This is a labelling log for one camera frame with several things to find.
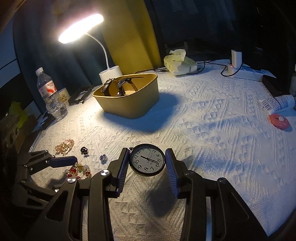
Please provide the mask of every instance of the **beaded bracelet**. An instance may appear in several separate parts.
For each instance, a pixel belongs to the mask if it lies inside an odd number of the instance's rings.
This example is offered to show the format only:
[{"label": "beaded bracelet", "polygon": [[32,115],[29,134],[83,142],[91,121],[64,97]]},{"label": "beaded bracelet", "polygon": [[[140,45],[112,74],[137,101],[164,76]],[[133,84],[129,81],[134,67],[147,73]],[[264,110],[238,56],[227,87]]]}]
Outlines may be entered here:
[{"label": "beaded bracelet", "polygon": [[82,165],[81,163],[75,163],[73,167],[70,168],[70,170],[66,169],[65,173],[67,177],[76,177],[77,180],[82,180],[81,177],[77,176],[78,172],[81,172],[85,175],[85,179],[89,178],[91,176],[91,171],[89,170],[88,165]]}]

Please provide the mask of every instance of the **leather watch strap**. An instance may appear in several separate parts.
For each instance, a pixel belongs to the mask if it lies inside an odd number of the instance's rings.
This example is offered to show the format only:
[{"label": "leather watch strap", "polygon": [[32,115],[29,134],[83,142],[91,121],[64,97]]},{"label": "leather watch strap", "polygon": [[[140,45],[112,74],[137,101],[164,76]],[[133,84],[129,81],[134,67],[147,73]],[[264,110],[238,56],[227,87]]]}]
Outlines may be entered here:
[{"label": "leather watch strap", "polygon": [[104,93],[105,96],[110,96],[110,92],[109,92],[109,86],[111,85],[112,81],[114,79],[108,79],[105,83],[103,88],[101,89],[101,92]]},{"label": "leather watch strap", "polygon": [[135,84],[132,82],[131,78],[124,78],[122,79],[121,81],[119,81],[117,87],[118,87],[118,90],[119,90],[119,95],[120,96],[124,96],[125,95],[125,91],[122,87],[122,85],[124,84],[124,82],[127,82],[129,83],[132,88],[135,90],[135,91],[138,91],[138,88],[135,86]]}]

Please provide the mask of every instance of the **white lamp base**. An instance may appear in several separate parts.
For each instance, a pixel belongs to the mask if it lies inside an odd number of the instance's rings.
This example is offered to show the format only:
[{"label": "white lamp base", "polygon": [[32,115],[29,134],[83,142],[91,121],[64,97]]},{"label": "white lamp base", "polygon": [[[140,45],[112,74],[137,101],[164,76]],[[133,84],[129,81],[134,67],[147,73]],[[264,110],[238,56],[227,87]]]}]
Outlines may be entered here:
[{"label": "white lamp base", "polygon": [[102,84],[104,84],[108,79],[114,79],[122,76],[122,72],[119,66],[114,66],[114,67],[111,67],[110,69],[102,71],[99,75],[100,75]]}]

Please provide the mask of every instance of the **watch face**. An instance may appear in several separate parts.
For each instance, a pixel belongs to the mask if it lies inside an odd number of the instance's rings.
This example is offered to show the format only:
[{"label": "watch face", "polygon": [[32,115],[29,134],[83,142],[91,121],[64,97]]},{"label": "watch face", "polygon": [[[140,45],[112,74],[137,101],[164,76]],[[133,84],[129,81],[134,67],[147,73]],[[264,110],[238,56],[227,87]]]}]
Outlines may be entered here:
[{"label": "watch face", "polygon": [[165,155],[157,146],[141,144],[132,149],[130,166],[142,176],[155,176],[165,166]]}]

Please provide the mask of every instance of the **gold jewelry piece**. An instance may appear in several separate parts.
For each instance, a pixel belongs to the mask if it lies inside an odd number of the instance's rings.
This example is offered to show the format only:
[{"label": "gold jewelry piece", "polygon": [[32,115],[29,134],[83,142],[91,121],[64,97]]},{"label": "gold jewelry piece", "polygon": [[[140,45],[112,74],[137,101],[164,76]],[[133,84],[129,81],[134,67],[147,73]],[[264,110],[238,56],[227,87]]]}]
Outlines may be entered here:
[{"label": "gold jewelry piece", "polygon": [[74,146],[74,141],[72,139],[64,140],[63,143],[55,147],[57,154],[67,154]]}]

